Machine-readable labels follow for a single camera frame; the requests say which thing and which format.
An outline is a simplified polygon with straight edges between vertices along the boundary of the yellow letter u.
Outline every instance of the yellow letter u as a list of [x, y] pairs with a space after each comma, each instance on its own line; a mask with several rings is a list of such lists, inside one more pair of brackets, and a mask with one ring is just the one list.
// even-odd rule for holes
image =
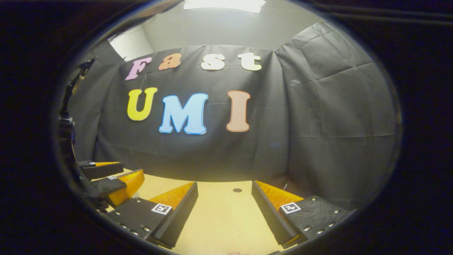
[[144, 120], [148, 117], [151, 112], [151, 105], [153, 103], [154, 93], [157, 92], [157, 88], [145, 89], [145, 107], [140, 112], [137, 111], [137, 101], [141, 94], [141, 89], [133, 89], [129, 92], [129, 102], [127, 104], [127, 115], [131, 120]]

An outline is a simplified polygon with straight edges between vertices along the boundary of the orange soft gripper pad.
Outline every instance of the orange soft gripper pad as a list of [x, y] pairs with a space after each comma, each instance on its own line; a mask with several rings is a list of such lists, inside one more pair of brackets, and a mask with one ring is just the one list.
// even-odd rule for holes
[[132, 198], [145, 181], [145, 175], [143, 169], [139, 169], [117, 176], [117, 178], [124, 181], [127, 187], [108, 195], [110, 205], [114, 208]]
[[192, 187], [193, 184], [194, 184], [194, 182], [189, 182], [180, 187], [177, 187], [175, 189], [162, 193], [158, 196], [155, 196], [155, 197], [149, 199], [149, 201], [154, 202], [154, 203], [168, 205], [168, 206], [173, 207], [173, 209], [175, 209], [179, 205], [181, 200], [184, 198], [184, 196], [187, 194], [187, 192], [189, 191], [190, 187]]
[[271, 186], [269, 184], [265, 184], [264, 182], [256, 181], [256, 183], [260, 186], [264, 194], [267, 196], [267, 198], [277, 211], [279, 211], [280, 206], [282, 205], [303, 200], [302, 197], [296, 196], [292, 193]]
[[95, 166], [100, 167], [100, 166], [118, 164], [118, 163], [121, 163], [121, 162], [95, 162], [95, 164], [96, 164]]

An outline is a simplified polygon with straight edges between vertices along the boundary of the ceiling light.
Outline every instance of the ceiling light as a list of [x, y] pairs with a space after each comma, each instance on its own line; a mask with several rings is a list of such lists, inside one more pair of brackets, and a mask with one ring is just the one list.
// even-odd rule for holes
[[198, 8], [227, 8], [259, 13], [264, 0], [186, 0], [184, 10]]

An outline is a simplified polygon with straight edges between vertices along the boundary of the wooden table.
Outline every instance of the wooden table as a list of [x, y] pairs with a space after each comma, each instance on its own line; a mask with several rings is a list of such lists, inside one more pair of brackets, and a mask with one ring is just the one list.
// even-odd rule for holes
[[[145, 174], [145, 182], [134, 197], [150, 199], [188, 182]], [[251, 195], [251, 186], [251, 181], [198, 181], [197, 202], [171, 251], [182, 255], [266, 255], [282, 251]]]

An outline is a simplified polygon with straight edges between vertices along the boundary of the letter m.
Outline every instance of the letter m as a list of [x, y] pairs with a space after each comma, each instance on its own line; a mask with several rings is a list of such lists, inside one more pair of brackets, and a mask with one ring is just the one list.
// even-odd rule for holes
[[194, 135], [206, 133], [206, 128], [203, 126], [203, 108], [206, 100], [207, 94], [193, 94], [184, 108], [182, 108], [177, 96], [163, 98], [165, 109], [162, 126], [159, 127], [159, 131], [161, 133], [171, 133], [173, 127], [170, 125], [170, 122], [173, 120], [173, 126], [176, 132], [180, 132], [186, 119], [188, 119], [184, 132]]

